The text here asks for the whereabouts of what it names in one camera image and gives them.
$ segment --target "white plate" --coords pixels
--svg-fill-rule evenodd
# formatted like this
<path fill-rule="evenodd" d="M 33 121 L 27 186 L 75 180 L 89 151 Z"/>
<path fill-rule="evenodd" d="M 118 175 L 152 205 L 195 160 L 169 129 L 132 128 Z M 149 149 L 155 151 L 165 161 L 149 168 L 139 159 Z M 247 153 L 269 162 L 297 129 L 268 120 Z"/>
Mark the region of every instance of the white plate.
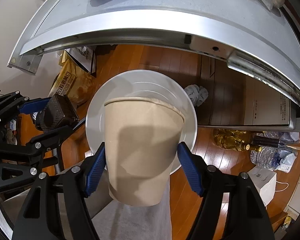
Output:
<path fill-rule="evenodd" d="M 131 70 L 109 79 L 94 95 L 87 112 L 86 135 L 91 151 L 95 154 L 105 141 L 104 103 L 117 97 L 149 97 L 167 102 L 178 108 L 186 117 L 180 142 L 193 149 L 197 136 L 197 117 L 194 107 L 182 87 L 171 78 L 151 70 Z M 172 173 L 180 168 L 177 155 Z"/>

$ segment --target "cooking oil bottle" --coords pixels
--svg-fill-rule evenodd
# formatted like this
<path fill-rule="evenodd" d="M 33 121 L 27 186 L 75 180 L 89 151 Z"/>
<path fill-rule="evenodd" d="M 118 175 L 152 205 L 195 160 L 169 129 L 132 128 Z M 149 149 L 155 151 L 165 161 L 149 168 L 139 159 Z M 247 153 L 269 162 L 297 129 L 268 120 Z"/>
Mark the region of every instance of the cooking oil bottle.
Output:
<path fill-rule="evenodd" d="M 261 152 L 262 151 L 262 147 L 259 145 L 250 145 L 250 150 L 252 151 L 256 151 L 256 152 Z"/>
<path fill-rule="evenodd" d="M 233 136 L 237 141 L 242 143 L 250 143 L 252 141 L 252 135 L 250 131 L 230 130 L 225 129 L 226 134 Z"/>
<path fill-rule="evenodd" d="M 250 144 L 237 141 L 234 136 L 229 136 L 225 133 L 215 133 L 214 141 L 217 146 L 223 149 L 234 149 L 236 151 L 247 151 L 250 149 Z"/>

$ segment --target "white cabinet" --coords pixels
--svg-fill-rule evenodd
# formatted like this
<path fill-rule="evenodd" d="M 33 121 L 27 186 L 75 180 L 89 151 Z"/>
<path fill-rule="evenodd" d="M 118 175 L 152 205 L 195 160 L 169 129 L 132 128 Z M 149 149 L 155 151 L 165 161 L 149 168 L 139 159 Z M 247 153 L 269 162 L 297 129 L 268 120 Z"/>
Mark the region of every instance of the white cabinet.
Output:
<path fill-rule="evenodd" d="M 298 183 L 297 188 L 290 200 L 289 206 L 295 211 L 300 213 L 300 183 Z"/>

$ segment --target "beige paper cup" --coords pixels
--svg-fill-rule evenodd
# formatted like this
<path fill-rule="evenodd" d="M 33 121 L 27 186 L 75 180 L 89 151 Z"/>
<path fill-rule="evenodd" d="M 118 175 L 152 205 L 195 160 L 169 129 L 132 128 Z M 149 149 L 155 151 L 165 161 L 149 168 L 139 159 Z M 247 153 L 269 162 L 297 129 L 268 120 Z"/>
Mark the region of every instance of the beige paper cup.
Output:
<path fill-rule="evenodd" d="M 160 202 L 176 155 L 184 115 L 154 98 L 114 98 L 105 103 L 109 193 L 131 206 Z"/>

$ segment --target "white wall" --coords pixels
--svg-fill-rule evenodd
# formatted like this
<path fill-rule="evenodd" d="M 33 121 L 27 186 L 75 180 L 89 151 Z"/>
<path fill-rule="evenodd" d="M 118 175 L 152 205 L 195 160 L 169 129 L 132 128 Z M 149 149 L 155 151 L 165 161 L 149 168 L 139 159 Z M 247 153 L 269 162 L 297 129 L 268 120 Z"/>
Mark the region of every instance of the white wall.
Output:
<path fill-rule="evenodd" d="M 60 71 L 55 52 L 43 56 L 35 76 L 7 67 L 10 54 L 21 32 L 42 3 L 43 0 L 0 0 L 1 94 L 19 90 L 23 96 L 44 98 Z"/>

